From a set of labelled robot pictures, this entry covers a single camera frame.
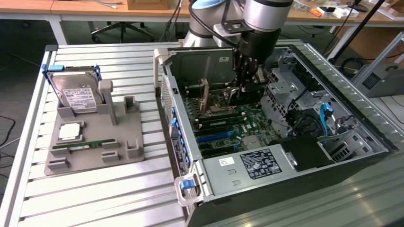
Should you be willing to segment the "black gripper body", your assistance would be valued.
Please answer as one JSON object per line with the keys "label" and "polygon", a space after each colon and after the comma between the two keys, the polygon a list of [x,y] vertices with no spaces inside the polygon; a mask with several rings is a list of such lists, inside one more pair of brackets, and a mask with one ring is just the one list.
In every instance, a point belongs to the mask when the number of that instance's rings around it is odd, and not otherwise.
{"label": "black gripper body", "polygon": [[241,34],[239,52],[263,64],[272,55],[281,30],[261,32],[253,30]]}

